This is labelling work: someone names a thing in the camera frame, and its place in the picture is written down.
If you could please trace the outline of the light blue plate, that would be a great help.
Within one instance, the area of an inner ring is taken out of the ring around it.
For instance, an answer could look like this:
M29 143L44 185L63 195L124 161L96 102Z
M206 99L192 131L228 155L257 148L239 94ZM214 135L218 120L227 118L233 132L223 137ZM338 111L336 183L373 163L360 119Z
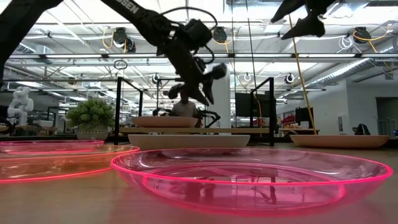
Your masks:
M205 134L129 134L129 141L142 151L184 148L240 148L246 147L250 135Z

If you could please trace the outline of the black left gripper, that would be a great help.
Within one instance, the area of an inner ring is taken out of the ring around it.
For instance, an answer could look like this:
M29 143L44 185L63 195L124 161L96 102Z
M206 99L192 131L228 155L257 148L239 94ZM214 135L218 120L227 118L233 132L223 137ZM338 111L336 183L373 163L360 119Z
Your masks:
M212 85L215 80L226 76L227 66L220 63L205 73L206 64L200 57L194 57L190 50L179 40L171 40L157 48L157 56L165 55L174 66L175 73L180 76L183 82L181 88L194 100L204 105L213 105L214 98ZM177 88L173 86L169 90L168 97L177 97Z

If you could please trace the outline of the wooden shelf with black legs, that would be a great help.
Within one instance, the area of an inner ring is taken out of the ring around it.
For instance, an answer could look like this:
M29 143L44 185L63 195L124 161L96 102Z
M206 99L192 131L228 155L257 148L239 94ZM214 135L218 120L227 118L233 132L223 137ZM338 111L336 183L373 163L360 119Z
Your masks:
M133 133L185 133L185 134L203 134L203 133L218 133L218 134L243 134L252 135L260 134L268 136L270 143L274 143L272 127L268 128L233 128L231 119L231 88L230 88L230 77L226 77L215 81L213 87L213 93L215 94L215 104L211 105L211 109L215 109L221 113L220 125L215 126L212 124L209 128L142 128L134 126L133 128L122 128L119 124L116 125L114 130L114 142L119 142L119 134L133 134Z

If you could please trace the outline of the white humanoid robot figure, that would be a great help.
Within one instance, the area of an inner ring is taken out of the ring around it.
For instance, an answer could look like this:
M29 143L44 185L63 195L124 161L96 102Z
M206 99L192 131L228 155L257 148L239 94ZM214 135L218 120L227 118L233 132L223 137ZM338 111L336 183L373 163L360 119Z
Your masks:
M17 126L27 125L27 115L34 110L34 101L29 98L29 87L17 87L13 99L7 109L7 120Z

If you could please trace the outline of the person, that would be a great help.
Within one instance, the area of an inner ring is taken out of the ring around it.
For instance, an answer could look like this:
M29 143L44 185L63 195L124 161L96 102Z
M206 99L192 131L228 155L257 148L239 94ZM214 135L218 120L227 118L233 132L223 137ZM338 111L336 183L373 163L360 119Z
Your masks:
M201 126L201 118L199 117L196 105L189 100L188 95L183 90L180 92L180 97L180 101L174 104L171 115L196 118L197 123L195 127L199 128Z

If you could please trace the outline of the green potted plant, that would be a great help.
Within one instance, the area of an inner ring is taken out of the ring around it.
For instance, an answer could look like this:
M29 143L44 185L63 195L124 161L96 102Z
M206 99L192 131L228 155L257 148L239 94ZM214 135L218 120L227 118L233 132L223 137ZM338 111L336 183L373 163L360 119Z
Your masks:
M104 141L114 126L115 110L103 99L91 98L70 109L66 119L71 128L76 128L79 140Z

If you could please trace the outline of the black bag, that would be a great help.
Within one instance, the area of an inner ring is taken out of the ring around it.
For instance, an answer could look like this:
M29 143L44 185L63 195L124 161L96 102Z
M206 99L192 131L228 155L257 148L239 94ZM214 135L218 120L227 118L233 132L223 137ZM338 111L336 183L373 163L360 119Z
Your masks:
M370 135L368 127L363 123L360 123L357 127L354 127L353 131L355 135Z

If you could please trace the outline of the orange transparent plate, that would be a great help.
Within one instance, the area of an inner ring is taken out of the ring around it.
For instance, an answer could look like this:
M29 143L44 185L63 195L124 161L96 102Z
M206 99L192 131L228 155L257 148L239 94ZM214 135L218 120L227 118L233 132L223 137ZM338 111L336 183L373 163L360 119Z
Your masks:
M82 154L47 154L0 159L0 184L62 179L111 170L111 160L136 146L102 145Z

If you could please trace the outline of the pink transparent plate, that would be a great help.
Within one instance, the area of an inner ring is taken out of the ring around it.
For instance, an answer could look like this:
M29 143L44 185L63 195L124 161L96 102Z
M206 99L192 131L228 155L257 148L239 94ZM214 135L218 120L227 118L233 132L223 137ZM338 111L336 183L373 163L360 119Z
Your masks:
M15 156L84 153L103 144L102 140L6 141L0 142L0 151Z
M157 149L111 166L131 187L199 212L281 217L367 197L393 170L360 157L256 148Z

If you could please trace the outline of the black aluminium table frame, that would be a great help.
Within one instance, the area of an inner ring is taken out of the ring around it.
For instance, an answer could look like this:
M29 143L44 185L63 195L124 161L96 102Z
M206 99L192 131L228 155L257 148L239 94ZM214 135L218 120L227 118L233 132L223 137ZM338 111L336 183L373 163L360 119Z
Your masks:
M0 141L49 141L49 140L77 140L76 135L54 135L54 136L0 136ZM269 145L268 137L250 137L250 144L264 143ZM274 137L274 144L293 143L291 139ZM381 148L398 149L398 139L389 139Z

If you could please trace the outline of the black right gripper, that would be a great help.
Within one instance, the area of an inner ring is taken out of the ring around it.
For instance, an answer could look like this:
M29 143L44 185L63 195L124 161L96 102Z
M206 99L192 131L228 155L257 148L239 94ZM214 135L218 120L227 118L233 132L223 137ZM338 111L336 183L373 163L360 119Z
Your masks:
M318 19L319 15L325 14L327 8L336 0L283 0L273 18L272 23L283 19L286 15L294 12L298 8L305 5L308 16L304 19L298 19L297 23L291 30L282 36L282 39L291 39L293 37L303 37L312 35L322 37L325 34L325 26Z

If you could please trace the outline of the pale pink opaque plate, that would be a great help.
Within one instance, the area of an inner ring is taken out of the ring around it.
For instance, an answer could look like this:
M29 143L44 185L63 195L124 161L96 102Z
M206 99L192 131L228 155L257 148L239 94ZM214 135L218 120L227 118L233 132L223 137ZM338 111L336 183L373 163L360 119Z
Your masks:
M378 148L385 145L389 136L385 135L291 135L298 147L319 148Z
M196 118L180 116L140 116L132 119L132 123L142 128L192 128Z

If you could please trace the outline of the black monitor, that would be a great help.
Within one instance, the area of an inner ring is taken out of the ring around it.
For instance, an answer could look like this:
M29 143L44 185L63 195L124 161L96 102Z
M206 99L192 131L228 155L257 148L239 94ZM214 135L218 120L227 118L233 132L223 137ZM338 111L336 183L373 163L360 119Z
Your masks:
M295 109L295 122L301 125L301 122L308 121L309 128L313 128L313 124L310 119L310 113L308 108L296 108Z
M269 118L275 114L276 100L270 101L270 96L255 95L251 97L250 93L235 93L235 107L237 117L254 117Z

